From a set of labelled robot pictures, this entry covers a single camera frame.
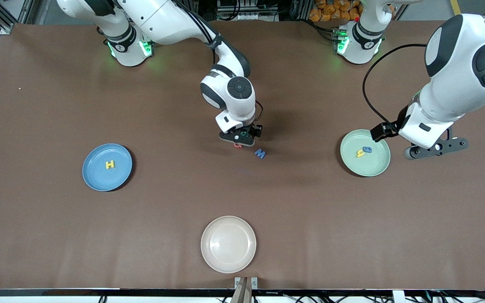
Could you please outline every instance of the black cable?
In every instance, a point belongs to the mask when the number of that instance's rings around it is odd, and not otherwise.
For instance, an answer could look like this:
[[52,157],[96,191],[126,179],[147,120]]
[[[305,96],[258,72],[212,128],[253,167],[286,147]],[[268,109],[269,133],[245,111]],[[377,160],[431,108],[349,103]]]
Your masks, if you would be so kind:
[[407,301],[415,302],[415,303],[420,303],[419,300],[417,300],[415,297],[412,297],[412,299],[405,298]]
[[300,296],[300,298],[297,299],[297,301],[295,301],[295,303],[301,303],[302,298],[310,298],[312,301],[314,301],[314,303],[319,303],[311,295],[302,295]]
[[441,297],[442,303],[448,303],[448,300],[445,298],[445,296],[441,292],[439,292],[439,296]]
[[397,48],[394,48],[393,50],[390,50],[389,52],[387,52],[386,54],[381,56],[381,58],[377,59],[371,65],[371,67],[368,69],[368,72],[366,72],[364,79],[362,80],[362,96],[364,96],[364,100],[366,100],[366,103],[368,103],[368,106],[370,107],[370,109],[372,109],[372,111],[374,113],[376,113],[381,119],[383,119],[383,121],[385,121],[385,123],[387,123],[389,125],[389,127],[396,133],[398,132],[398,129],[396,129],[396,127],[393,126],[392,123],[388,119],[385,118],[385,116],[381,115],[381,113],[379,113],[379,111],[377,111],[377,109],[375,107],[373,107],[370,100],[368,100],[368,96],[366,95],[366,80],[368,79],[368,76],[370,75],[370,72],[372,71],[372,69],[374,67],[376,67],[377,63],[381,62],[381,60],[385,59],[388,55],[390,55],[393,52],[396,52],[397,50],[401,50],[402,48],[411,48],[413,46],[416,46],[416,47],[419,47],[419,48],[425,48],[426,44],[418,44],[418,43],[404,44],[402,46],[398,46]]
[[450,294],[448,294],[448,293],[446,293],[446,292],[444,292],[444,291],[441,291],[441,292],[442,292],[443,294],[445,294],[445,295],[447,295],[447,296],[451,297],[451,298],[452,298],[452,300],[457,301],[458,303],[464,303],[464,301],[461,301],[460,299],[456,298],[456,296],[454,296],[454,295],[450,295]]
[[205,28],[205,25],[200,20],[198,20],[196,16],[194,16],[194,14],[192,14],[192,12],[186,6],[184,6],[181,2],[179,2],[179,0],[175,0],[175,2],[177,3],[177,6],[179,6],[183,11],[185,11],[186,14],[190,17],[190,19],[194,21],[194,23],[197,25],[200,31],[202,31],[202,34],[204,34],[204,36],[206,37],[207,42],[211,43],[212,38],[208,30]]
[[347,297],[349,297],[349,296],[346,295],[345,297],[339,298],[338,301],[336,301],[336,303],[340,303],[341,301],[344,301],[344,299],[346,299]]
[[259,116],[254,119],[254,122],[259,121],[259,119],[261,119],[261,115],[263,115],[263,106],[261,105],[261,103],[259,103],[258,100],[256,100],[256,103],[259,105],[259,107],[261,107],[261,112],[259,112]]
[[368,300],[372,300],[375,303],[381,303],[381,302],[377,301],[377,297],[375,299],[372,299],[372,298],[368,297],[367,295],[364,295],[363,297],[365,297]]
[[276,19],[276,16],[277,16],[279,13],[286,12],[286,11],[288,11],[289,9],[290,9],[290,8],[286,8],[285,10],[281,10],[281,11],[277,10],[277,13],[275,13],[275,14],[274,14],[274,17],[273,17],[273,22],[274,22],[274,20]]
[[313,22],[313,21],[311,21],[311,20],[306,20],[306,19],[294,19],[294,20],[291,20],[291,21],[301,21],[301,22],[304,22],[304,23],[306,23],[307,25],[310,25],[310,26],[314,27],[314,29],[317,31],[317,33],[318,33],[318,34],[319,34],[321,37],[323,37],[323,39],[325,39],[325,40],[327,40],[327,41],[329,41],[329,42],[334,42],[334,40],[333,40],[332,38],[329,38],[329,37],[325,36],[325,35],[322,33],[322,31],[323,31],[323,32],[327,32],[327,33],[332,33],[332,32],[333,32],[333,30],[332,30],[332,29],[326,29],[326,28],[324,28],[324,27],[318,27],[317,25],[315,25],[315,24],[314,24],[314,22]]
[[233,6],[233,13],[231,13],[231,16],[229,16],[228,19],[223,19],[222,17],[218,16],[218,19],[223,20],[223,21],[231,21],[235,19],[239,15],[239,12],[241,12],[241,0],[237,0]]
[[186,7],[183,6],[183,10],[187,12],[187,15],[190,17],[190,19],[192,19],[192,21],[194,21],[194,23],[197,25],[197,27],[200,29],[200,31],[202,31],[202,34],[207,39],[207,42],[211,43],[212,38],[211,38],[211,35],[209,34],[208,30],[205,28],[205,25],[200,20],[198,20],[196,18],[196,16],[194,16],[194,14],[192,14],[192,12],[187,10]]

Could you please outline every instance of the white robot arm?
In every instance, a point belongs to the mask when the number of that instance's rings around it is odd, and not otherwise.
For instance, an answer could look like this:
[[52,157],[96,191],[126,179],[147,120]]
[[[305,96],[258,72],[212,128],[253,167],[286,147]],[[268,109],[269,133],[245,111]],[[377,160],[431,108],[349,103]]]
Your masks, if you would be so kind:
[[360,20],[339,27],[336,52],[351,63],[369,62],[379,51],[383,33],[392,19],[388,4],[412,4],[422,0],[360,0],[364,11]]
[[[205,100],[220,109],[216,122],[222,140],[252,146],[261,136],[254,125],[256,93],[250,63],[204,19],[172,0],[57,0],[71,17],[95,23],[108,39],[114,57],[125,66],[143,62],[148,41],[173,44],[189,38],[204,42],[219,57],[200,89]],[[126,15],[134,24],[127,21]]]
[[485,105],[485,16],[461,14],[446,21],[430,38],[425,62],[431,80],[400,112],[395,129],[382,123],[371,131],[376,141],[399,134],[412,142],[404,153],[408,159],[466,148],[464,138],[440,136]]

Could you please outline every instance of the table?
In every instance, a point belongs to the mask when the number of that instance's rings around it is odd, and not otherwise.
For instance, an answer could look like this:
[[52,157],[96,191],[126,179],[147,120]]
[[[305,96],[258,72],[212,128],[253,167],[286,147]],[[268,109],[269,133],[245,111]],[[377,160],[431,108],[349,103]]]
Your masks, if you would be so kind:
[[[381,53],[425,43],[439,22],[393,22]],[[339,142],[380,123],[362,98],[369,65],[352,65],[303,23],[213,23],[252,63],[264,132],[254,148],[218,139],[202,99],[210,50],[160,46],[125,68],[89,26],[17,25],[0,38],[0,288],[232,287],[485,289],[485,107],[454,127],[469,148],[361,178]],[[429,80],[424,50],[383,60],[368,80],[394,119]],[[136,159],[115,192],[84,184],[96,146]],[[262,148],[264,159],[254,155]],[[237,215],[256,232],[237,274],[200,253],[207,224]]]

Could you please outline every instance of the green plate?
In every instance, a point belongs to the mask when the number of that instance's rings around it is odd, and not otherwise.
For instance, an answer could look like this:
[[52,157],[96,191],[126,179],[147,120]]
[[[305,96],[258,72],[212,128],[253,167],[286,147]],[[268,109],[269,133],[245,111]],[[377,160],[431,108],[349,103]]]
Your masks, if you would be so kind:
[[[357,157],[364,146],[372,148],[371,153]],[[367,129],[353,130],[345,135],[340,145],[342,160],[353,173],[364,177],[377,176],[389,167],[390,149],[385,140],[375,142]]]

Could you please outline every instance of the plate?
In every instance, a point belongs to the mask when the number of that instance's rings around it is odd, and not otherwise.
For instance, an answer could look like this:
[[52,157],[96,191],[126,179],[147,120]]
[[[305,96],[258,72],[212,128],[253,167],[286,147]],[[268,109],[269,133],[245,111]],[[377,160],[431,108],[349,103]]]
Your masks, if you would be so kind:
[[[372,152],[357,157],[365,146],[370,147]],[[375,142],[367,129],[353,130],[345,135],[340,145],[340,154],[348,169],[364,177],[382,174],[390,164],[389,145],[385,140]]]
[[82,176],[85,184],[94,190],[110,191],[127,181],[132,171],[130,152],[119,144],[101,145],[83,161]]
[[202,235],[202,255],[208,266],[223,274],[243,270],[256,253],[256,234],[239,217],[214,219]]

